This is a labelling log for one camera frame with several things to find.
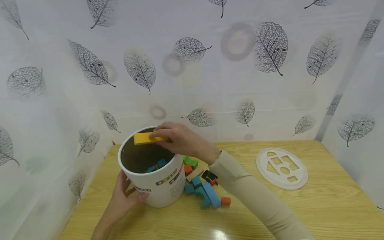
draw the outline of white plastic lid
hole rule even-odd
[[[261,150],[256,157],[256,166],[265,180],[282,189],[299,189],[308,181],[305,165],[284,149],[269,147]]]

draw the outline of right hand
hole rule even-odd
[[[213,143],[180,123],[164,122],[149,137],[168,137],[173,142],[159,141],[156,144],[175,154],[196,157],[208,165],[213,164],[221,153]]]

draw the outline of yellow block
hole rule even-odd
[[[135,145],[150,144],[150,143],[155,143],[157,141],[167,141],[168,140],[168,138],[164,138],[164,137],[149,138],[150,134],[151,134],[151,132],[135,133],[133,135],[133,140],[135,141]]]

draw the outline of blue block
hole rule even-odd
[[[213,187],[211,186],[211,184],[209,182],[204,183],[203,184],[203,189],[204,189],[205,193],[207,194],[209,200],[211,201],[212,207],[214,209],[220,207],[221,206],[221,201],[217,197],[217,195],[216,195]]]
[[[201,204],[201,209],[206,209],[209,207],[209,205],[211,205],[211,201],[209,200],[207,194],[204,192],[202,187],[195,189],[195,195],[202,196],[204,199],[203,203]]]
[[[149,167],[147,170],[147,172],[153,172],[153,171],[156,171],[156,166]]]
[[[196,176],[194,178],[192,178],[192,184],[193,184],[193,187],[195,189],[197,189],[198,187],[201,187],[202,186],[202,183],[201,183],[201,180],[200,180],[200,177],[199,176]]]
[[[162,168],[163,166],[165,166],[167,163],[164,159],[161,159],[157,162],[157,165],[159,166],[159,168]]]
[[[185,193],[186,193],[187,196],[191,195],[194,192],[195,192],[195,189],[194,189],[192,184],[188,184],[188,185],[185,186]]]

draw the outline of beige sleeve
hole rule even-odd
[[[227,152],[222,151],[209,169],[218,177],[217,182],[260,219],[277,240],[315,239],[277,195]]]

